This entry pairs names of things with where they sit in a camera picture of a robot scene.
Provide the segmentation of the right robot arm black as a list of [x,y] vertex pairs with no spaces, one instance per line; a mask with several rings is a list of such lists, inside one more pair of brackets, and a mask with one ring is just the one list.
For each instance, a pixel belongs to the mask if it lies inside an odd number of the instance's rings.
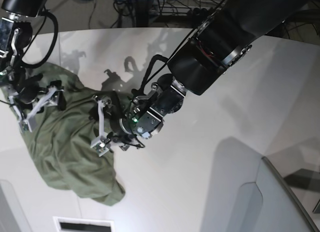
[[[39,82],[44,75],[32,75],[33,69],[44,65],[58,39],[57,18],[45,8],[47,0],[3,0],[1,8],[8,13],[0,19],[0,87],[7,95],[5,104],[13,108],[22,132],[33,132],[37,126],[36,115],[46,107],[66,108],[64,87],[60,80],[51,81],[46,87]],[[53,23],[53,38],[47,54],[34,64],[23,58],[37,35],[26,18],[43,17]]]

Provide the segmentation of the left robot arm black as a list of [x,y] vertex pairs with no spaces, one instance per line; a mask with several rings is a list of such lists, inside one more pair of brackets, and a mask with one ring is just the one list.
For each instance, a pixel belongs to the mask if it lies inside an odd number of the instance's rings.
[[115,91],[94,96],[90,118],[98,135],[90,146],[99,156],[117,145],[143,148],[177,112],[187,92],[202,95],[221,75],[242,59],[252,43],[300,10],[311,0],[226,0],[220,10],[202,21],[182,40],[170,57],[154,55],[141,85],[121,105]]

